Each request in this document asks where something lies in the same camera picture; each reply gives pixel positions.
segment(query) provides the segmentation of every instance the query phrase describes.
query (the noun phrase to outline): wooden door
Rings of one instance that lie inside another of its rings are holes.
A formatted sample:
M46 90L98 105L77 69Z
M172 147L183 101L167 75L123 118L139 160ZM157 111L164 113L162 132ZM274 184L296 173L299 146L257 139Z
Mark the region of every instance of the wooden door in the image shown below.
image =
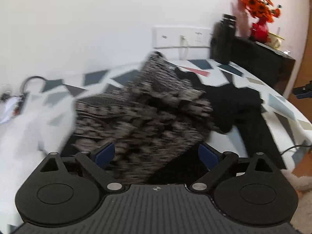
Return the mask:
M312 0L310 0L310 20L307 42L305 44L305 52L302 63L294 83L294 88L301 87L312 80ZM312 122L312 98L297 99L294 94L290 94L288 100L300 111L302 114Z

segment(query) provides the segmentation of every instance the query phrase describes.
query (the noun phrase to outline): patterned cloth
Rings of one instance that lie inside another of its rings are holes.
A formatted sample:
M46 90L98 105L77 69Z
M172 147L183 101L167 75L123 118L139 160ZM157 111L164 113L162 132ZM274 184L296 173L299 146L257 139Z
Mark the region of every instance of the patterned cloth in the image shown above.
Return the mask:
M143 183L217 129L209 101L200 99L203 92L180 80L154 53L134 82L76 102L72 145L93 151L115 143L112 166L119 181Z

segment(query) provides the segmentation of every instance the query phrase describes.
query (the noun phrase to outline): white wall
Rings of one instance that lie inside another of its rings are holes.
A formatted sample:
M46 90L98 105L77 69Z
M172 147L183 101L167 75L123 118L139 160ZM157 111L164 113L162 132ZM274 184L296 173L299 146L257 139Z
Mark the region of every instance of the white wall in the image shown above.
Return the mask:
M282 16L269 25L302 59L308 0L272 0ZM236 0L0 0L0 83L17 93L30 75L56 79L142 61L152 49L154 25L211 27ZM177 50L165 50L177 58ZM194 49L190 58L206 58Z

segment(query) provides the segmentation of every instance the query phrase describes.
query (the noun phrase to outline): black thermos bottle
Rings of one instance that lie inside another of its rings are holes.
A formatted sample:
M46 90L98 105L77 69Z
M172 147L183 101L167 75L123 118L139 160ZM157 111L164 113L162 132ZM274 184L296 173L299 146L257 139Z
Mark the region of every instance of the black thermos bottle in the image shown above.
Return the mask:
M223 14L219 30L214 59L218 63L228 65L236 32L236 17Z

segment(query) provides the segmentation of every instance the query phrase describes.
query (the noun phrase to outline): white fluffy rug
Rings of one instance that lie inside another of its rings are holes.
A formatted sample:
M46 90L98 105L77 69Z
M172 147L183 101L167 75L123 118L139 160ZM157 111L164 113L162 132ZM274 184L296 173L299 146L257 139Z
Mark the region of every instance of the white fluffy rug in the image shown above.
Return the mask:
M297 177L290 170L281 170L295 190L306 192L300 199L291 219L295 229L303 234L312 233L312 177Z

